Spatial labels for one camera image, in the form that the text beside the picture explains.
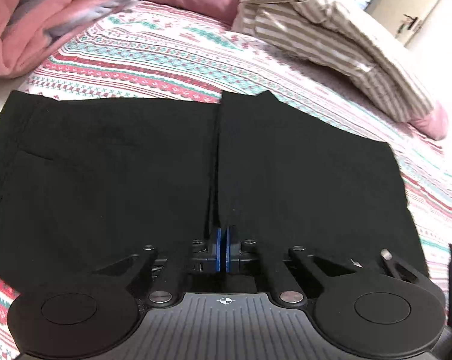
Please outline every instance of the bed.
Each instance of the bed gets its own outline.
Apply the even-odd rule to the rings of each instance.
[[[281,101],[392,147],[431,279],[447,294],[452,175],[440,144],[372,105],[345,100],[273,46],[188,11],[141,2],[98,21],[35,69],[21,91],[57,100],[156,97],[214,103],[222,90]],[[18,295],[0,279],[0,359],[18,355],[6,326]]]

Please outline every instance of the round disc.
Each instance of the round disc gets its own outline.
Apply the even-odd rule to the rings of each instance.
[[[350,353],[400,359],[435,344],[445,313],[418,286],[361,272],[331,278],[316,301],[314,319],[326,338]]]
[[[20,295],[8,311],[8,327],[23,353],[84,358],[127,337],[138,316],[136,301],[123,288],[78,277]]]

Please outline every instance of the black trousers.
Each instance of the black trousers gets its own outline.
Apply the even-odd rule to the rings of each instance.
[[[57,102],[13,92],[0,114],[0,277],[19,291],[213,225],[276,248],[426,273],[389,146],[279,102],[225,92]]]

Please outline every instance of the striped cloth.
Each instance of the striped cloth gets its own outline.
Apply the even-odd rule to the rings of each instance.
[[[434,101],[408,51],[349,0],[240,0],[233,30],[336,69],[398,122],[421,119]]]

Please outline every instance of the silver screw head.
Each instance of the silver screw head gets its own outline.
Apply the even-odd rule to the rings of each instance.
[[[173,296],[166,291],[155,291],[149,294],[149,300],[153,303],[166,303],[169,302]]]
[[[296,291],[285,291],[279,298],[286,303],[299,303],[304,299],[303,294]]]
[[[381,256],[382,256],[385,260],[387,260],[387,261],[389,261],[390,259],[392,259],[392,254],[391,254],[391,252],[390,252],[389,250],[387,250],[387,249],[381,250]]]
[[[251,253],[256,247],[256,241],[254,239],[245,239],[241,242],[241,251],[244,253]]]

